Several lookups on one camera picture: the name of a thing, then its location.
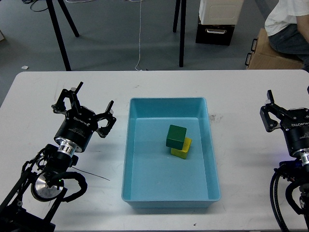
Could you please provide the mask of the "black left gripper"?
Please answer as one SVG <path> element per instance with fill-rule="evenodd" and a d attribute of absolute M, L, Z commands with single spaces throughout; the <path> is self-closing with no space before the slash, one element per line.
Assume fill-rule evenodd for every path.
<path fill-rule="evenodd" d="M 55 114 L 65 115 L 65 119 L 54 137 L 55 142 L 60 144 L 61 141 L 67 140 L 75 144 L 78 153 L 85 151 L 94 131 L 101 138 L 105 138 L 116 122 L 112 111 L 113 100 L 109 102 L 106 111 L 98 115 L 92 110 L 81 107 L 77 93 L 82 85 L 83 82 L 80 82 L 77 87 L 70 90 L 62 89 L 58 100 L 51 106 Z M 69 110 L 65 105 L 66 98 L 70 101 Z M 98 128 L 98 122 L 102 120 L 107 120 L 107 124 L 105 127 Z"/>

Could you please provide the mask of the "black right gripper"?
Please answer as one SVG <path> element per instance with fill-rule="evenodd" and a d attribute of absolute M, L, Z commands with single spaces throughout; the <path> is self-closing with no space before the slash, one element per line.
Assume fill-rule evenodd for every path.
<path fill-rule="evenodd" d="M 273 114 L 280 122 L 272 119 Z M 274 102 L 271 90 L 267 91 L 267 100 L 260 109 L 260 116 L 267 132 L 282 129 L 291 157 L 298 158 L 303 151 L 309 150 L 309 110 L 299 108 L 286 110 Z"/>

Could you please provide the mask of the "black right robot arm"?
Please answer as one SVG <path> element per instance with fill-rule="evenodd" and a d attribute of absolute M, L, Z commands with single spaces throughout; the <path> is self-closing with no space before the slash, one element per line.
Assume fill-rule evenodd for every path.
<path fill-rule="evenodd" d="M 260 117 L 266 132 L 280 129 L 283 132 L 288 153 L 293 158 L 281 161 L 274 169 L 270 181 L 270 203 L 275 219 L 283 232 L 289 229 L 283 219 L 278 198 L 280 178 L 290 182 L 285 190 L 285 198 L 291 208 L 303 215 L 309 224 L 309 110 L 308 108 L 284 109 L 274 102 L 271 90 L 260 109 Z"/>

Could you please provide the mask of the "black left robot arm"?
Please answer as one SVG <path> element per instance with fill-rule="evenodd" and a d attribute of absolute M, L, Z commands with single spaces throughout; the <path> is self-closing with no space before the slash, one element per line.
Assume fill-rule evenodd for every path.
<path fill-rule="evenodd" d="M 63 89 L 57 102 L 52 105 L 55 114 L 65 119 L 57 131 L 54 141 L 47 144 L 36 156 L 25 162 L 20 178 L 0 205 L 0 230 L 2 232 L 53 232 L 51 222 L 62 202 L 72 202 L 87 191 L 85 177 L 68 168 L 78 162 L 76 153 L 86 150 L 94 132 L 105 138 L 116 122 L 113 116 L 113 101 L 106 111 L 96 114 L 81 106 L 77 94 L 82 83 L 71 90 Z M 53 204 L 44 218 L 23 208 L 23 195 L 30 188 L 34 199 Z"/>

